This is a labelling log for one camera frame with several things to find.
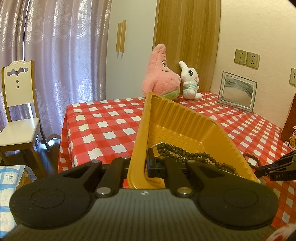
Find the golden plastic tray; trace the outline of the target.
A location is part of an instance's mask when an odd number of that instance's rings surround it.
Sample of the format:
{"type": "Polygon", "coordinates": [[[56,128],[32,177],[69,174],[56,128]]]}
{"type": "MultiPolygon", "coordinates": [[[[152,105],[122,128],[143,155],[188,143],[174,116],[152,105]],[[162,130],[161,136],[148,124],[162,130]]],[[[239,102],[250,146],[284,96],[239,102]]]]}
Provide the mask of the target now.
{"type": "Polygon", "coordinates": [[[258,181],[221,125],[188,107],[150,92],[145,98],[127,173],[130,188],[165,188],[163,179],[149,178],[146,170],[147,149],[161,142],[181,147],[190,153],[206,152],[217,161],[232,165],[241,177],[258,181]]]}

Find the red white checkered tablecloth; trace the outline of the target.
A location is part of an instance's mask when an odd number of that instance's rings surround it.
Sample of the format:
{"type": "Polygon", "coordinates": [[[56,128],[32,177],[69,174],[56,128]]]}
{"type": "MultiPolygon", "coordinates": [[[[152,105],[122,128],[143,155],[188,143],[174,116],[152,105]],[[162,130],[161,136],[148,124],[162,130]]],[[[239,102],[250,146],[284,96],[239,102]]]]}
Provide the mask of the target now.
{"type": "MultiPolygon", "coordinates": [[[[177,102],[217,121],[241,153],[253,154],[263,165],[290,152],[280,139],[279,127],[255,113],[223,106],[217,98],[217,95],[205,92],[199,101],[179,98],[177,102]]],[[[142,97],[67,106],[58,171],[93,159],[109,163],[114,158],[131,155],[143,107],[142,97]]]]}

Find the pink starfish plush toy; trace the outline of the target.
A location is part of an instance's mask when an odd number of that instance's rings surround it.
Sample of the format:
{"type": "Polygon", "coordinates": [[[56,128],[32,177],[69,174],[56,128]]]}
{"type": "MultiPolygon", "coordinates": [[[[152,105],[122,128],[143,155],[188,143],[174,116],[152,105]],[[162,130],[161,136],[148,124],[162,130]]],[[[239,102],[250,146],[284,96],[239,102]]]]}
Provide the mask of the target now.
{"type": "Polygon", "coordinates": [[[144,97],[149,92],[153,92],[167,99],[174,100],[180,94],[180,88],[180,76],[167,66],[165,44],[156,45],[150,55],[142,83],[144,97]]]}

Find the white bunny plush toy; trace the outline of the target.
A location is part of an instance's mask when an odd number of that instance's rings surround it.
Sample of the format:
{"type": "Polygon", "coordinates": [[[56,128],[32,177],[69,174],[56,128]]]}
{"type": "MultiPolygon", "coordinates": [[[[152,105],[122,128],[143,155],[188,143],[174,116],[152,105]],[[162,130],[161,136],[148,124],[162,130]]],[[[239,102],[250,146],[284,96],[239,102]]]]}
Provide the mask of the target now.
{"type": "Polygon", "coordinates": [[[183,98],[187,100],[200,100],[203,95],[199,92],[198,73],[194,68],[189,68],[184,61],[180,61],[179,66],[183,83],[183,98]]]}

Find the white wooden chair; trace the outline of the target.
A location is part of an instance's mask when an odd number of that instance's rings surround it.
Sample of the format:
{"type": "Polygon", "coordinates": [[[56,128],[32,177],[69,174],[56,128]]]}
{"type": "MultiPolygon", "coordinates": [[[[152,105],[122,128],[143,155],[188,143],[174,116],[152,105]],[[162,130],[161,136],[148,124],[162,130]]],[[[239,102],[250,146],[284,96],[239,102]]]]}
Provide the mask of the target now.
{"type": "Polygon", "coordinates": [[[35,63],[31,61],[13,61],[9,66],[1,69],[1,85],[3,90],[5,113],[8,123],[1,131],[1,158],[7,165],[6,152],[16,150],[30,150],[37,165],[44,176],[48,173],[42,163],[35,146],[37,135],[40,133],[46,149],[50,146],[43,132],[39,116],[36,87],[35,63]],[[24,104],[33,104],[34,118],[24,118],[13,121],[9,108],[24,104]]]}

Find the blue white checkered cloth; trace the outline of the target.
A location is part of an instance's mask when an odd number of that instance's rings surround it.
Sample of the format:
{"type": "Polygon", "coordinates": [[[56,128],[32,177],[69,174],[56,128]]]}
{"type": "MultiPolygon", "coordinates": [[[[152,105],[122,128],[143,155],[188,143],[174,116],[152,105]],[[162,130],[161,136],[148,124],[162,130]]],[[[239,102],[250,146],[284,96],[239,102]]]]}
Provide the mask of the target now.
{"type": "Polygon", "coordinates": [[[0,175],[1,237],[4,237],[16,226],[9,208],[11,196],[19,188],[37,180],[37,177],[31,168],[25,165],[1,166],[0,175]]]}

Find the wooden door panel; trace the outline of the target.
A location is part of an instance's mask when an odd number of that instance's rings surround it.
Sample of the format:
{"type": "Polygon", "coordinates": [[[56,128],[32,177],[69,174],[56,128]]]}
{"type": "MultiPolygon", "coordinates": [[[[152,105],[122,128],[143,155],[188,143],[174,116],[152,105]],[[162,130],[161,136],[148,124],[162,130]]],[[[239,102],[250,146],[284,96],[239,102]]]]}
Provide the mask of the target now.
{"type": "Polygon", "coordinates": [[[200,91],[211,89],[220,33],[220,1],[158,1],[154,45],[166,46],[168,66],[180,73],[179,61],[195,68],[200,91]]]}

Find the purple lace curtain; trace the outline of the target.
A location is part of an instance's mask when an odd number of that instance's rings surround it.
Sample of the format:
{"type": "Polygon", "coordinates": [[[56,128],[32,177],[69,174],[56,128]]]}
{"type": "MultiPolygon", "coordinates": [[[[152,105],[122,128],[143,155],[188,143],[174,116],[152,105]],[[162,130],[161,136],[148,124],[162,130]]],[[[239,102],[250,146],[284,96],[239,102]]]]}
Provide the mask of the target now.
{"type": "Polygon", "coordinates": [[[59,138],[68,105],[105,99],[110,1],[1,1],[1,66],[33,60],[41,125],[59,138]]]}

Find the sand art picture frame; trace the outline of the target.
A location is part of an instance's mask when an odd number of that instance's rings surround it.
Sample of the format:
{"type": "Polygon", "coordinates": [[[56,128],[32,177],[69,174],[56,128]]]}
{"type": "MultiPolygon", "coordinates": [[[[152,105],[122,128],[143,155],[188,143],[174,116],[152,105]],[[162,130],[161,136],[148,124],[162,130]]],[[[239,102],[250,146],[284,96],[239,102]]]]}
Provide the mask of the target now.
{"type": "Polygon", "coordinates": [[[223,71],[218,102],[251,113],[256,91],[255,81],[223,71]]]}

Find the wall light switch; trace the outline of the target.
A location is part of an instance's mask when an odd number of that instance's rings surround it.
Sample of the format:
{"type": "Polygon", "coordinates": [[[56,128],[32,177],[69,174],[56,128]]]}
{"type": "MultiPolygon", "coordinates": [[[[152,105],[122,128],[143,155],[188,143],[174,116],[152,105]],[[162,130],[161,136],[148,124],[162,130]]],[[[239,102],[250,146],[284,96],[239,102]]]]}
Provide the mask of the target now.
{"type": "Polygon", "coordinates": [[[291,68],[289,84],[296,87],[296,69],[291,68]]]}

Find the wall socket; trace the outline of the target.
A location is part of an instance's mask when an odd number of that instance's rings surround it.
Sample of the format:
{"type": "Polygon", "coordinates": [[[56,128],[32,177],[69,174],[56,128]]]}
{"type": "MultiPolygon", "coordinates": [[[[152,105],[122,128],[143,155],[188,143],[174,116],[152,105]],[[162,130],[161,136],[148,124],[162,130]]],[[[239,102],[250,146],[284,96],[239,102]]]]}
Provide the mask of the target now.
{"type": "Polygon", "coordinates": [[[234,56],[234,63],[240,65],[246,65],[247,52],[244,50],[236,49],[234,56]]]}
{"type": "Polygon", "coordinates": [[[246,66],[258,69],[259,68],[259,62],[260,62],[260,55],[252,52],[247,52],[247,58],[246,58],[246,66]]]}

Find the left wall socket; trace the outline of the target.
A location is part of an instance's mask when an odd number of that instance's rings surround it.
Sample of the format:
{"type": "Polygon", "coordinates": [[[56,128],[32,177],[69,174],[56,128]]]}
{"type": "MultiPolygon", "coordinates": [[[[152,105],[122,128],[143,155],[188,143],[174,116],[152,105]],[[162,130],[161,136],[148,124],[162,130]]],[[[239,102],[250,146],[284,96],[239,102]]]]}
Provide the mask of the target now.
{"type": "Polygon", "coordinates": [[[244,50],[236,49],[234,56],[234,63],[240,65],[246,65],[247,52],[244,50]]]}

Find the wooden wall hook strip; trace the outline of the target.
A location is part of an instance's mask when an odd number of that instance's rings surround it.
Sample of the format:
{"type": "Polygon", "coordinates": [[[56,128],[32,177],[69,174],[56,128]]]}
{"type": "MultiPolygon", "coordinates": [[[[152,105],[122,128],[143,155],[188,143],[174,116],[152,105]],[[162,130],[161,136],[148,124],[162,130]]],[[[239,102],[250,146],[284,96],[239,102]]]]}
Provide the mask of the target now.
{"type": "Polygon", "coordinates": [[[126,25],[127,20],[123,20],[121,23],[118,23],[117,26],[115,51],[121,55],[123,55],[125,52],[126,25]]]}

